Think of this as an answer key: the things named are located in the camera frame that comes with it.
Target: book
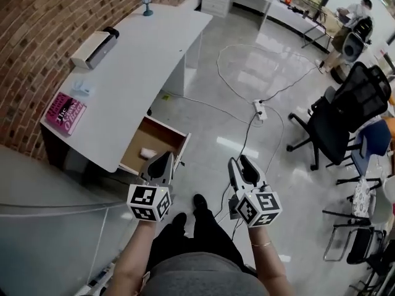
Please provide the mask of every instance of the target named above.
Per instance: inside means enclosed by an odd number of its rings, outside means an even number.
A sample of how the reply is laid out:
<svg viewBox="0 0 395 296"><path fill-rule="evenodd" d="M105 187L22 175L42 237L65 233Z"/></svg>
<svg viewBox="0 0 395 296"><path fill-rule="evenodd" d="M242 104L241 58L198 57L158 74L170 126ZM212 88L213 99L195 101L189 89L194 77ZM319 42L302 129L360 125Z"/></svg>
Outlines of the book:
<svg viewBox="0 0 395 296"><path fill-rule="evenodd" d="M59 131L71 135L85 109L86 106L80 101L59 92L45 117Z"/></svg>

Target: foot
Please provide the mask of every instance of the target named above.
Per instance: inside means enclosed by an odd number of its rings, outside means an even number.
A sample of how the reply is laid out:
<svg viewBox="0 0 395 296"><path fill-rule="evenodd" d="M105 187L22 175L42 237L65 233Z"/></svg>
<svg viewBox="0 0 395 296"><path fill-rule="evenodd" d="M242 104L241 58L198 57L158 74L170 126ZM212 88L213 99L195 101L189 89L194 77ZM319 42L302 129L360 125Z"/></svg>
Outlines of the foot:
<svg viewBox="0 0 395 296"><path fill-rule="evenodd" d="M195 209L203 209L203 210L207 210L207 201L206 199L203 197L202 194L195 194L193 197L193 205L195 206Z"/></svg>
<svg viewBox="0 0 395 296"><path fill-rule="evenodd" d="M315 66L318 68L320 73L326 72L325 69L323 68L325 62L323 60L315 60Z"/></svg>
<svg viewBox="0 0 395 296"><path fill-rule="evenodd" d="M176 227L184 228L186 224L186 213L179 213L174 217L172 224Z"/></svg>

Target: backpack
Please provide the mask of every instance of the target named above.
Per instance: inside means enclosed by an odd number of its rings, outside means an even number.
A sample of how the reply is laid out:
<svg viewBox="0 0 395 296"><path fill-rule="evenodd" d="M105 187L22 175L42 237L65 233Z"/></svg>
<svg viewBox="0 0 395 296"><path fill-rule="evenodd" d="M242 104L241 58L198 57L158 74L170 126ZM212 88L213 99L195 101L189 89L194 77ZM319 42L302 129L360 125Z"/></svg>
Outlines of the backpack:
<svg viewBox="0 0 395 296"><path fill-rule="evenodd" d="M352 29L352 31L357 34L364 42L367 42L367 38L372 30L373 21L370 17L362 18Z"/></svg>

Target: person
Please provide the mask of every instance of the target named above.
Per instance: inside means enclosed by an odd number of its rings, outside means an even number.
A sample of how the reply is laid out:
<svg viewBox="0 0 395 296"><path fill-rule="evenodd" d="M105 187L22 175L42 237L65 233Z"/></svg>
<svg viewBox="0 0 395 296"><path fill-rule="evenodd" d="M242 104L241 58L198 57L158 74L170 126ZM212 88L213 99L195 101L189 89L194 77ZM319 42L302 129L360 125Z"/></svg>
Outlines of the person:
<svg viewBox="0 0 395 296"><path fill-rule="evenodd" d="M249 228L255 274L244 266L205 198L196 194L193 203L194 238L184 236L185 213L178 214L155 239L156 223L139 221L115 265L105 296L293 295L264 226Z"/></svg>
<svg viewBox="0 0 395 296"><path fill-rule="evenodd" d="M346 22L343 27L335 34L332 40L333 50L328 55L328 57L323 60L316 60L315 64L320 71L320 73L329 72L333 67L338 66L341 62L339 61L339 57L343 51L343 44L346 40L348 34L352 31L352 29L357 25L357 23L367 17L372 19L372 2L371 0L361 0L360 4L351 4L347 9L338 8L339 17L346 18L347 15L352 14L352 18Z"/></svg>

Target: power strip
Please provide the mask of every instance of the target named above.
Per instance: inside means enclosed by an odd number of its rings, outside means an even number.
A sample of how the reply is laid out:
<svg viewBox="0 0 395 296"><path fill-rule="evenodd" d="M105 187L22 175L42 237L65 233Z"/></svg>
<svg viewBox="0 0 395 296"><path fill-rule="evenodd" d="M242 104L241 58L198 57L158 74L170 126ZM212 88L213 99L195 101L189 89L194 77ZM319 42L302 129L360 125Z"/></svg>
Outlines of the power strip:
<svg viewBox="0 0 395 296"><path fill-rule="evenodd" d="M254 105L255 112L262 112L261 114L258 114L258 119L261 121L264 121L267 119L267 114L265 111L265 105L264 103L259 103L260 100L253 100L252 104Z"/></svg>

